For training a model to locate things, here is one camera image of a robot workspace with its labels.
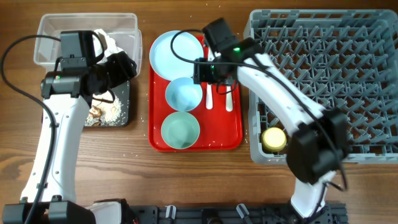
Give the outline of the white plastic fork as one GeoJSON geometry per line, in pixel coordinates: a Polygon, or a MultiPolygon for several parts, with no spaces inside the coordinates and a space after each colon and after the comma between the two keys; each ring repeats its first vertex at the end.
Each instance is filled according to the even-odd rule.
{"type": "MultiPolygon", "coordinates": [[[[211,49],[208,49],[208,61],[214,60],[214,55],[211,49]]],[[[211,110],[213,108],[213,95],[212,95],[212,87],[210,83],[206,85],[206,109],[211,110]]]]}

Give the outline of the white napkin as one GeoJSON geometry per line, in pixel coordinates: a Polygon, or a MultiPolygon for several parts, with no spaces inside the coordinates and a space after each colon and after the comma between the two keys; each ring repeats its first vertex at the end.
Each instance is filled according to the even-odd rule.
{"type": "Polygon", "coordinates": [[[94,32],[99,36],[99,39],[96,36],[93,36],[93,44],[96,56],[99,56],[102,52],[100,42],[104,46],[104,57],[101,62],[106,62],[107,57],[109,57],[111,54],[116,54],[124,51],[122,48],[116,45],[116,41],[111,38],[103,29],[96,29],[94,30],[94,32]]]}

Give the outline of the white plastic spoon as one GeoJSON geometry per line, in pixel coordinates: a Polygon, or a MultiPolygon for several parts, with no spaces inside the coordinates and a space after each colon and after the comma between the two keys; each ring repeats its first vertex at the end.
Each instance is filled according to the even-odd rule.
{"type": "Polygon", "coordinates": [[[231,87],[227,86],[226,87],[226,111],[227,112],[232,112],[233,110],[233,99],[231,95],[231,87]]]}

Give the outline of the light blue bowl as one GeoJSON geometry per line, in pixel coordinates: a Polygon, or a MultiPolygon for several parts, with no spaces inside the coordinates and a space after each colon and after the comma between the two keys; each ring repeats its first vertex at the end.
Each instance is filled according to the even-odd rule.
{"type": "Polygon", "coordinates": [[[202,101],[203,90],[192,78],[182,77],[171,81],[165,89],[167,104],[176,111],[194,110],[202,101]]]}

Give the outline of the light blue plate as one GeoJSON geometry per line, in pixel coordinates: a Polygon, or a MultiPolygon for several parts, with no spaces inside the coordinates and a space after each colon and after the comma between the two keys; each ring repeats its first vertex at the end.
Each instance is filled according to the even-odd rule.
{"type": "MultiPolygon", "coordinates": [[[[177,33],[178,30],[173,30],[160,35],[152,44],[149,53],[152,69],[161,78],[168,81],[193,76],[194,64],[178,59],[171,51],[170,43],[177,33]]],[[[173,49],[177,55],[187,60],[204,57],[202,43],[187,32],[175,38],[173,49]]]]}

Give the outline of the food scraps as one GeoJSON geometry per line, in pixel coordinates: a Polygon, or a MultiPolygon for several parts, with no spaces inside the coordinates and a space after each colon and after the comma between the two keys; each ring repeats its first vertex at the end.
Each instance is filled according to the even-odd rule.
{"type": "Polygon", "coordinates": [[[89,115],[85,127],[116,127],[127,124],[127,103],[123,103],[110,91],[101,95],[93,95],[89,115]]]}

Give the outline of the mint green bowl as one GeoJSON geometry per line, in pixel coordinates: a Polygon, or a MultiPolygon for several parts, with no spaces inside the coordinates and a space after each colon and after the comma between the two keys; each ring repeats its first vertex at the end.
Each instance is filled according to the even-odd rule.
{"type": "Polygon", "coordinates": [[[198,140],[200,124],[190,113],[174,112],[164,119],[161,125],[161,136],[169,147],[178,150],[187,149],[198,140]]]}

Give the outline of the yellow cup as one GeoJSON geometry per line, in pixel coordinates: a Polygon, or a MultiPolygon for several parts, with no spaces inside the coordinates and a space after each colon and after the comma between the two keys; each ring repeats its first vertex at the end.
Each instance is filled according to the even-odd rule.
{"type": "Polygon", "coordinates": [[[270,152],[279,152],[287,144],[287,137],[283,130],[272,127],[261,134],[261,143],[264,149],[270,152]]]}

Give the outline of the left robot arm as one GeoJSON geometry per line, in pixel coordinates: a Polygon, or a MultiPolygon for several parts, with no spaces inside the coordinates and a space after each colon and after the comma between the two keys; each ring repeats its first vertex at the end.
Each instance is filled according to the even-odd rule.
{"type": "Polygon", "coordinates": [[[76,204],[75,168],[80,137],[93,95],[135,77],[136,63],[125,52],[60,57],[42,80],[42,132],[31,177],[19,203],[4,207],[4,223],[134,223],[125,199],[76,204]]]}

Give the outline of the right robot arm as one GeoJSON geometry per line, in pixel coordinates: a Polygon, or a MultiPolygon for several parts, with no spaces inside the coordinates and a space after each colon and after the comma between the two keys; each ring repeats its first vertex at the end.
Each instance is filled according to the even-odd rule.
{"type": "Polygon", "coordinates": [[[325,194],[350,149],[346,115],[326,109],[302,93],[274,65],[252,38],[243,41],[205,39],[212,59],[194,61],[194,82],[230,81],[253,91],[279,118],[290,136],[287,165],[294,174],[291,207],[302,220],[314,220],[325,205],[325,194]]]}

